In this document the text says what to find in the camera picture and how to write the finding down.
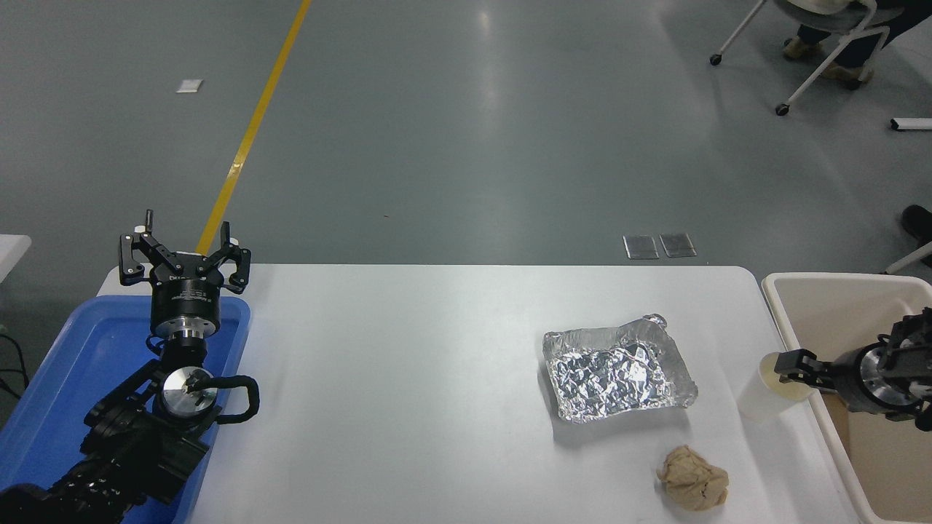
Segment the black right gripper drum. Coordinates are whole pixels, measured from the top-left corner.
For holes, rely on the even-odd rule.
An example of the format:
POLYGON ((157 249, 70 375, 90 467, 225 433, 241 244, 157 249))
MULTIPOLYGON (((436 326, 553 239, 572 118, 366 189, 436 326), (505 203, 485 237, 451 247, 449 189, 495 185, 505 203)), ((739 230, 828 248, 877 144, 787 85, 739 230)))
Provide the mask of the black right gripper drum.
POLYGON ((852 349, 836 359, 836 393, 848 410, 879 410, 861 372, 861 364, 873 348, 852 349))

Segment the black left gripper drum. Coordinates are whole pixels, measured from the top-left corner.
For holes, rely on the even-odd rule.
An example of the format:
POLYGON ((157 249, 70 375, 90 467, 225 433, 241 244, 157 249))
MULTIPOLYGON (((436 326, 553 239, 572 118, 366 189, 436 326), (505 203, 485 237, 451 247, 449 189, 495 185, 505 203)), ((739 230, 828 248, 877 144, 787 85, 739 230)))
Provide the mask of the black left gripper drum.
POLYGON ((203 338, 219 331, 220 291, 224 276, 202 255, 176 253, 174 264, 151 271, 151 333, 172 338, 190 328, 203 338))

